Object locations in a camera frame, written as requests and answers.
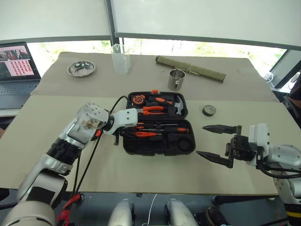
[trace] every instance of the stainless steel mug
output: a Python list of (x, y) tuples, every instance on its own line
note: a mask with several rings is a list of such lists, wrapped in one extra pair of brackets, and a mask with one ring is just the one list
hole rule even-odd
[(168, 88), (179, 90), (183, 84), (185, 73), (181, 70), (174, 69), (169, 73)]

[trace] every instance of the hammer head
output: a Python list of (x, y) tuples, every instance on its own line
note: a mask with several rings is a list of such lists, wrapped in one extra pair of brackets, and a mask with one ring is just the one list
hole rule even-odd
[(179, 96), (177, 96), (177, 98), (178, 98), (179, 102), (175, 103), (174, 106), (177, 108), (176, 114), (181, 115), (184, 105), (183, 105), (182, 99)]

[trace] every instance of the metal bowl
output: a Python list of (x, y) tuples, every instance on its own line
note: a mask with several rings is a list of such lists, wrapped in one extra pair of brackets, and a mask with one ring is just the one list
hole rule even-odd
[(68, 67), (69, 75), (77, 78), (87, 77), (95, 70), (95, 64), (91, 61), (81, 60), (71, 64)]

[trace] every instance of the tool case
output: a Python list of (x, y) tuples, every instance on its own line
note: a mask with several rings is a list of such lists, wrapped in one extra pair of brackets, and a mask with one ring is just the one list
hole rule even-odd
[(137, 109), (138, 125), (120, 132), (128, 154), (167, 156), (194, 151), (194, 135), (191, 124), (185, 120), (188, 110), (182, 94), (132, 92), (128, 95), (129, 108)]

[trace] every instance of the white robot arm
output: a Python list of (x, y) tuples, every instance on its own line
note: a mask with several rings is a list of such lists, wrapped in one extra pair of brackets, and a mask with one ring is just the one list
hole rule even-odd
[(233, 167), (234, 159), (244, 160), (264, 174), (273, 177), (278, 194), (285, 205), (289, 223), (299, 226), (301, 221), (301, 151), (292, 145), (272, 145), (269, 143), (269, 131), (266, 124), (250, 126), (249, 137), (240, 135), (241, 126), (210, 125), (204, 126), (214, 133), (229, 133), (234, 137), (226, 146), (222, 158), (208, 152), (197, 153), (209, 161)]
[(54, 226), (56, 207), (67, 188), (68, 175), (74, 161), (88, 145), (97, 129), (104, 134), (114, 134), (121, 127), (137, 124), (137, 110), (109, 112), (94, 103), (82, 106), (77, 116), (62, 131), (58, 139), (43, 154), (21, 183), (19, 203), (10, 211), (3, 226)]

